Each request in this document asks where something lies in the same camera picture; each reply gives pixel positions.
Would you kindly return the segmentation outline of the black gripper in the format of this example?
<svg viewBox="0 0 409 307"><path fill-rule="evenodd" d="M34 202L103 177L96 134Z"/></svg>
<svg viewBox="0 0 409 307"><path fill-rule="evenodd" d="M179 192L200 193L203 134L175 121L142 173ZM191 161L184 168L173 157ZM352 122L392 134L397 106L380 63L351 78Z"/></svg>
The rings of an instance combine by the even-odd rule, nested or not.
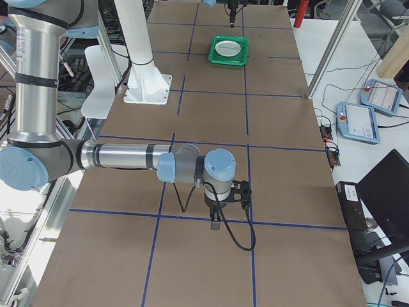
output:
<svg viewBox="0 0 409 307"><path fill-rule="evenodd" d="M220 230L220 224L221 224L220 209L223 209L228 204L228 201L219 200L219 205L217 205L217 202L215 200L212 200L211 198L207 197L207 195L205 195L204 202L210 208L210 219L211 219L210 229Z"/></svg>
<svg viewBox="0 0 409 307"><path fill-rule="evenodd" d="M229 15L229 24L231 28L235 25L235 15L246 7L246 0L227 0L226 13Z"/></svg>

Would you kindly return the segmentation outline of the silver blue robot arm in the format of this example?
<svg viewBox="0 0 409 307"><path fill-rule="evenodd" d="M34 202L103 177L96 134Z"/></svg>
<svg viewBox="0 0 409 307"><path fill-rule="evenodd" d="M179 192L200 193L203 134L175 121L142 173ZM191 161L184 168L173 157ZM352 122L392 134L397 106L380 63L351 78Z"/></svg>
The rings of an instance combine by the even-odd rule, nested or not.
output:
<svg viewBox="0 0 409 307"><path fill-rule="evenodd" d="M224 5L224 11L229 17L229 25L234 28L236 16L248 5L248 0L225 0L220 1ZM217 0L203 0L209 8L213 8L217 4Z"/></svg>
<svg viewBox="0 0 409 307"><path fill-rule="evenodd" d="M27 191L78 169L156 171L160 181L204 187L211 227L226 223L223 207L234 201L236 161L225 149L201 155L182 146L100 144L56 134L60 39L69 30L97 36L96 1L9 1L17 27L16 127L1 150L1 179Z"/></svg>

